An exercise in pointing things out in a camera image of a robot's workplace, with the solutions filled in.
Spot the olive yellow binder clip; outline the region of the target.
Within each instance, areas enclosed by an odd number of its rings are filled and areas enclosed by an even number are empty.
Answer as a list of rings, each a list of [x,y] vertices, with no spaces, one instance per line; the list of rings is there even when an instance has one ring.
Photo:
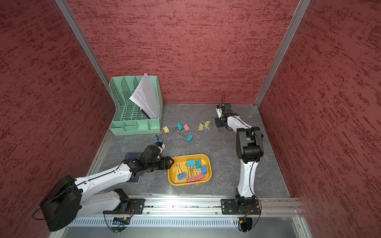
[[[208,127],[208,128],[209,128],[210,123],[211,123],[211,121],[198,121],[198,122],[201,123],[201,124],[204,124],[204,126]]]

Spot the teal white binder clip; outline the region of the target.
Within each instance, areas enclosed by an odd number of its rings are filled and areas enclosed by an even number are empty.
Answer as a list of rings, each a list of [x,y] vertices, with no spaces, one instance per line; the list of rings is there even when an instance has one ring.
[[[193,170],[195,169],[195,160],[188,160],[187,161],[187,169],[189,171],[189,176],[193,177]]]

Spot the yellow plastic storage box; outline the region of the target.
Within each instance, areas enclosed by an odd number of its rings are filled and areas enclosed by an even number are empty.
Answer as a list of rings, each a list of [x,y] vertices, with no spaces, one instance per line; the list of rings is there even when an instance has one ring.
[[[174,159],[174,164],[173,166],[168,170],[168,180],[169,182],[174,185],[174,186],[183,186],[183,185],[192,185],[192,184],[200,184],[200,183],[205,183],[209,181],[212,177],[212,170],[211,170],[211,164],[209,158],[204,155],[204,154],[193,154],[193,155],[186,155],[186,156],[178,156],[173,158]],[[187,169],[187,161],[188,160],[201,160],[201,164],[206,165],[207,167],[207,175],[205,175],[205,178],[202,181],[196,181],[192,183],[186,183],[186,178],[183,180],[178,180],[177,174],[178,174],[178,169],[176,167],[176,164],[179,164],[181,167],[181,170],[186,172],[187,178],[189,178],[189,171]],[[194,177],[202,174],[201,169],[194,169],[193,170],[193,175]]]

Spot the pink binder clip back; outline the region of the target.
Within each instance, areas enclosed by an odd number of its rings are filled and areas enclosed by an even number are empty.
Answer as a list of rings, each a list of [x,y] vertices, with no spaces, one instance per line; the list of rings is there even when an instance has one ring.
[[[186,178],[186,183],[192,183],[192,182],[196,182],[195,177]]]

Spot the blue binder clip front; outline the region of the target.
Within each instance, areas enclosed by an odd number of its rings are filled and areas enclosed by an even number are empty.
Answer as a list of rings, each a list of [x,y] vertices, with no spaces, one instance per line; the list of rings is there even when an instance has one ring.
[[[201,166],[201,173],[203,175],[207,175],[207,167],[206,167],[206,165]]]

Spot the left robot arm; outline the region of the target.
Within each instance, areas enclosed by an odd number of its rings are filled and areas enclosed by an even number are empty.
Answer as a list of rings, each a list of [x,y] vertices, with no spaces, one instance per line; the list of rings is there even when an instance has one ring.
[[[42,220],[49,231],[65,228],[77,218],[102,213],[103,215],[128,214],[133,216],[142,208],[135,204],[121,188],[111,192],[102,191],[119,183],[139,178],[155,170],[168,170],[175,161],[163,156],[164,144],[157,142],[119,165],[90,176],[61,178],[39,204]]]

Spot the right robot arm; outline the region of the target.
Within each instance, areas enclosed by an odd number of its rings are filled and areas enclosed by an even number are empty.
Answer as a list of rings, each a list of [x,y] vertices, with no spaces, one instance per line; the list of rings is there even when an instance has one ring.
[[[246,124],[240,116],[217,110],[215,123],[218,128],[228,127],[236,133],[236,154],[240,160],[240,180],[237,187],[236,206],[256,205],[254,193],[255,173],[264,155],[263,134],[259,127]]]

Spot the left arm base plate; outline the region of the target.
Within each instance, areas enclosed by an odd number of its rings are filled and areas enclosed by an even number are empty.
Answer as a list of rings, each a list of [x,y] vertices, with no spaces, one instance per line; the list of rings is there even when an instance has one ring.
[[[114,210],[103,211],[104,215],[141,215],[145,204],[145,199],[142,198],[128,198],[122,200]]]

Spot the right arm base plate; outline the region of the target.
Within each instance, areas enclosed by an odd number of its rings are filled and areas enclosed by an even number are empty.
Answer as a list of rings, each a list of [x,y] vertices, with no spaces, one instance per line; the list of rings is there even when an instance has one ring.
[[[223,215],[260,215],[261,206],[259,200],[251,198],[221,199],[221,210]]]

